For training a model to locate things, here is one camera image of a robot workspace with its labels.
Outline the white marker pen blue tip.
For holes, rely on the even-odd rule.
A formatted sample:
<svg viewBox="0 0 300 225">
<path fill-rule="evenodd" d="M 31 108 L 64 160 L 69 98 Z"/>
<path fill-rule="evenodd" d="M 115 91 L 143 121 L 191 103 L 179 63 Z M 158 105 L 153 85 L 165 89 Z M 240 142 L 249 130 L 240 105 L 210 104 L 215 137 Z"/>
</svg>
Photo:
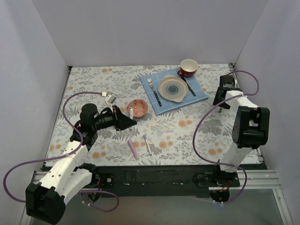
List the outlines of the white marker pen blue tip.
<svg viewBox="0 0 300 225">
<path fill-rule="evenodd" d="M 148 139 L 146 139 L 146 140 L 144 140 L 144 141 L 145 141 L 145 143 L 146 143 L 146 147 L 147 147 L 147 150 L 148 150 L 149 155 L 152 156 L 152 151 L 151 151 L 151 148 L 150 148 L 150 146 L 149 146 Z"/>
</svg>

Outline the pink pen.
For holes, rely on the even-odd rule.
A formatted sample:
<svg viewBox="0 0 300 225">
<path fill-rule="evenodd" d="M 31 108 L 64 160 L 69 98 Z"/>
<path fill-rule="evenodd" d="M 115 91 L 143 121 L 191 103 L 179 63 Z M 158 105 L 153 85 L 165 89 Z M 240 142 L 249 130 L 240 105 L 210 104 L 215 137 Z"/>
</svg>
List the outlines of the pink pen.
<svg viewBox="0 0 300 225">
<path fill-rule="evenodd" d="M 133 147 L 129 147 L 129 148 L 130 148 L 135 160 L 139 160 L 139 156 L 138 156 L 138 153 L 137 153 L 135 147 L 133 146 Z"/>
</svg>

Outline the white marker pen green tip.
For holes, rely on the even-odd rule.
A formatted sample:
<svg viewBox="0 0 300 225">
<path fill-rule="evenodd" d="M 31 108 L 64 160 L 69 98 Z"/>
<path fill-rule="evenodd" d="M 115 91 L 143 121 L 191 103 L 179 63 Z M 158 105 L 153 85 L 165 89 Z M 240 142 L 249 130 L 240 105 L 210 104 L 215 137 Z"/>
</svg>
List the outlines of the white marker pen green tip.
<svg viewBox="0 0 300 225">
<path fill-rule="evenodd" d="M 130 108 L 130 119 L 133 119 L 133 108 L 132 107 Z"/>
</svg>

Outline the purple pen cap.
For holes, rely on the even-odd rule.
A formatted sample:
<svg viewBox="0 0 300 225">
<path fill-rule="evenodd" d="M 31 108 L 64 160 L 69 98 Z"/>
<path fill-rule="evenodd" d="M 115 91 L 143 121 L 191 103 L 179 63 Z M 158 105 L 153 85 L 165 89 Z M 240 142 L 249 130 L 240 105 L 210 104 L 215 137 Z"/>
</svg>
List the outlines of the purple pen cap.
<svg viewBox="0 0 300 225">
<path fill-rule="evenodd" d="M 133 147 L 133 146 L 134 146 L 131 139 L 128 139 L 127 143 L 128 143 L 128 145 L 129 145 L 129 147 Z"/>
</svg>

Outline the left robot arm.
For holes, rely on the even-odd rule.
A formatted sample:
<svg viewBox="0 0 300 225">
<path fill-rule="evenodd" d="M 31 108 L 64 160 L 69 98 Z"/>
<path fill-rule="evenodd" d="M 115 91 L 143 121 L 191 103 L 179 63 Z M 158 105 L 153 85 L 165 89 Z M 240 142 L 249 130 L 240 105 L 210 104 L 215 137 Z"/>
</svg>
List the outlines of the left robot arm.
<svg viewBox="0 0 300 225">
<path fill-rule="evenodd" d="M 95 104 L 85 104 L 80 120 L 75 123 L 62 159 L 36 184 L 31 183 L 25 191 L 27 215 L 57 224 L 67 203 L 85 186 L 101 188 L 101 176 L 97 166 L 79 164 L 98 138 L 98 131 L 113 127 L 122 131 L 137 124 L 113 105 L 101 112 Z"/>
</svg>

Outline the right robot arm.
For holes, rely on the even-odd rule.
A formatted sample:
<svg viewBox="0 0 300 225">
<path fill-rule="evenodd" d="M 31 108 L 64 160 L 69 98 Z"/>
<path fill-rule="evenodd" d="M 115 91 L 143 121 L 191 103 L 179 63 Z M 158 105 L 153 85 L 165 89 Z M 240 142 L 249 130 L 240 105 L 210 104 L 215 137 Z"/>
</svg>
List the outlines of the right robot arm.
<svg viewBox="0 0 300 225">
<path fill-rule="evenodd" d="M 236 180 L 237 167 L 254 149 L 266 144 L 269 134 L 269 109 L 252 103 L 241 89 L 235 87 L 232 75 L 220 77 L 213 105 L 227 99 L 229 101 L 220 107 L 233 109 L 236 118 L 232 128 L 232 144 L 219 160 L 221 165 L 217 165 L 212 174 L 213 183 L 217 186 Z"/>
</svg>

